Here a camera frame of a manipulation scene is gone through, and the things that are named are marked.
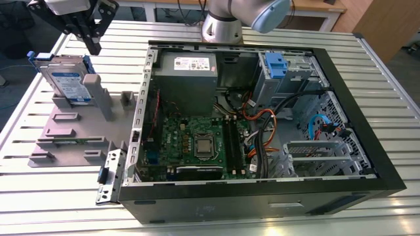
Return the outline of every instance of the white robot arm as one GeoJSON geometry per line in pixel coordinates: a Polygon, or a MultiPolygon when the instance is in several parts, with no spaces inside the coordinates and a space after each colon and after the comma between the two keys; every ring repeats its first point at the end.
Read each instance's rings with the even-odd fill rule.
{"type": "Polygon", "coordinates": [[[238,43],[242,23],[260,32],[270,32],[281,23],[290,0],[210,0],[202,25],[206,42],[238,43]]]}

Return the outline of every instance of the circuit board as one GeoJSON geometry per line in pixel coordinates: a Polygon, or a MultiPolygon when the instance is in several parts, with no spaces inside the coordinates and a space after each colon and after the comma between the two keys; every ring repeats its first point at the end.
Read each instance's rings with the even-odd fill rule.
{"type": "MultiPolygon", "coordinates": [[[[248,172],[237,173],[228,171],[228,160],[225,151],[225,140],[222,134],[222,118],[165,118],[162,124],[162,135],[160,152],[146,153],[146,159],[152,160],[148,165],[152,181],[166,181],[168,167],[177,166],[218,166],[222,167],[221,179],[250,178],[248,172]],[[200,157],[197,142],[210,143],[213,152],[209,157],[200,157]]],[[[244,140],[242,133],[248,130],[245,120],[234,121],[238,138],[244,140]]],[[[245,170],[244,147],[238,146],[240,158],[245,170]]]]}

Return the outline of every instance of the chip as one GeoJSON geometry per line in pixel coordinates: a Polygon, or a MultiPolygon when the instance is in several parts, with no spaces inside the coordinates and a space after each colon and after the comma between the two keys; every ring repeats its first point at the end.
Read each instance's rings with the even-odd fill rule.
{"type": "Polygon", "coordinates": [[[197,140],[197,153],[210,153],[210,140],[197,140]]]}

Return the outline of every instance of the blue hard drive label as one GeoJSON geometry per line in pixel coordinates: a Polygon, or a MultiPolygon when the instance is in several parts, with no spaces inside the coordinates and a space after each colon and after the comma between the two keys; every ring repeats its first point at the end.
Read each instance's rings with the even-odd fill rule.
{"type": "Polygon", "coordinates": [[[69,99],[72,104],[82,105],[90,101],[92,96],[81,83],[78,73],[53,72],[50,75],[64,96],[69,99]]]}

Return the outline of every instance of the aluminum work table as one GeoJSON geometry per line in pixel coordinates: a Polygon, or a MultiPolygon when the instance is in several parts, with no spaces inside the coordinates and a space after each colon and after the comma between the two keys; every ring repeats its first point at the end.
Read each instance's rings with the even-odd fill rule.
{"type": "MultiPolygon", "coordinates": [[[[138,91],[148,40],[200,41],[181,24],[114,21],[90,60],[110,93],[138,91]]],[[[38,74],[0,134],[0,235],[416,235],[420,234],[420,110],[362,39],[352,34],[244,28],[244,43],[325,48],[404,179],[406,190],[334,215],[141,225],[120,206],[96,206],[98,166],[30,168],[52,89],[38,74]]],[[[54,54],[82,55],[62,35],[54,54]]]]}

